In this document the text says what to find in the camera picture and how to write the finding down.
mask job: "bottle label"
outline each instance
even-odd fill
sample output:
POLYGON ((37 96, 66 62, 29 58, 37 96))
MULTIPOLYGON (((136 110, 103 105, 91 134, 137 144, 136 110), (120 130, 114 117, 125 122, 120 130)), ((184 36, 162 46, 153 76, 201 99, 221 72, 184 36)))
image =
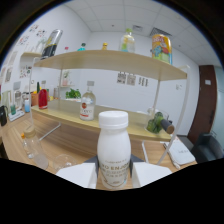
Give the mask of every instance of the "bottle label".
POLYGON ((80 118, 83 120, 93 120, 94 106, 92 104, 81 103, 80 118))
POLYGON ((102 181, 110 189, 122 188, 128 178, 129 161, 99 161, 102 181))

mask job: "yellow bottle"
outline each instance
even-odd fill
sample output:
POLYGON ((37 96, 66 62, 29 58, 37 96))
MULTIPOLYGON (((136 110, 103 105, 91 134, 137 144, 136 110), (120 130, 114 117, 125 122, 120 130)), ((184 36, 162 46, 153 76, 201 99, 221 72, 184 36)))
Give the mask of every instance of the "yellow bottle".
POLYGON ((107 43, 103 43, 103 47, 102 47, 102 50, 107 50, 107 43))

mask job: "glass bottle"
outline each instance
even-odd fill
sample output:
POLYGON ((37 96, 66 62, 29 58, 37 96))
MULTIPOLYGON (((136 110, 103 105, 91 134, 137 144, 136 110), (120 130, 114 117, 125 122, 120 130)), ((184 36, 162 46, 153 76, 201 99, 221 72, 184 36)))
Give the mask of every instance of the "glass bottle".
POLYGON ((135 53, 135 39, 132 36, 132 29, 126 29, 126 34, 121 38, 119 50, 135 53))
POLYGON ((68 53, 68 47, 65 47, 64 53, 68 53))
POLYGON ((102 47, 102 50, 107 50, 107 43, 103 43, 103 47, 102 47))
POLYGON ((34 157, 33 153, 30 151, 30 149, 28 148, 27 146, 27 143, 26 143, 26 139, 25 139, 25 135, 24 133, 21 134, 21 138, 23 139, 23 148, 28 156, 29 159, 32 159, 34 157))
POLYGON ((36 136, 36 131, 33 126, 29 126, 24 130, 24 135, 26 137, 27 148, 33 153, 33 160, 36 165, 46 170, 48 167, 48 159, 43 152, 42 146, 39 139, 36 136))
POLYGON ((45 84, 46 84, 45 80, 41 82, 42 88, 41 88, 41 90, 39 92, 39 95, 38 95, 39 109, 46 109, 47 108, 47 96, 48 96, 48 94, 47 94, 47 90, 45 89, 45 84))
POLYGON ((87 81, 87 92, 83 94, 80 104, 80 119, 84 121, 94 120, 94 108, 96 97, 92 92, 94 81, 87 81))
POLYGON ((85 46, 86 46, 86 44, 85 43, 82 43, 81 44, 81 48, 79 48, 78 51, 85 51, 86 50, 85 49, 85 46))

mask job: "door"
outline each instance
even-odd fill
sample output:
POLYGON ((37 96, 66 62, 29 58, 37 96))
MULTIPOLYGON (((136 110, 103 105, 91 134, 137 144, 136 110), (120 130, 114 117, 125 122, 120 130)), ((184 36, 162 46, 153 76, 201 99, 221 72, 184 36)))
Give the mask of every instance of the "door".
POLYGON ((217 102, 217 83, 213 65, 199 66, 199 98, 188 139, 195 144, 202 132, 209 133, 214 120, 217 102))

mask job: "sticker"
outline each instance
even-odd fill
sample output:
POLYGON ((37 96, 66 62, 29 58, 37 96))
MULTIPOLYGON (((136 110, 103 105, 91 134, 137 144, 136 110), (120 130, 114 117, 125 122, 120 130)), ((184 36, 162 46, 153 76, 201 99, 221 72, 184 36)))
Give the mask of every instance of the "sticker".
POLYGON ((121 83, 121 84, 125 84, 126 82, 126 74, 125 72, 124 73, 118 73, 118 76, 117 76, 117 83, 121 83))
POLYGON ((135 81, 136 81, 136 76, 134 74, 133 75, 129 74, 127 77, 127 85, 134 86, 135 81))

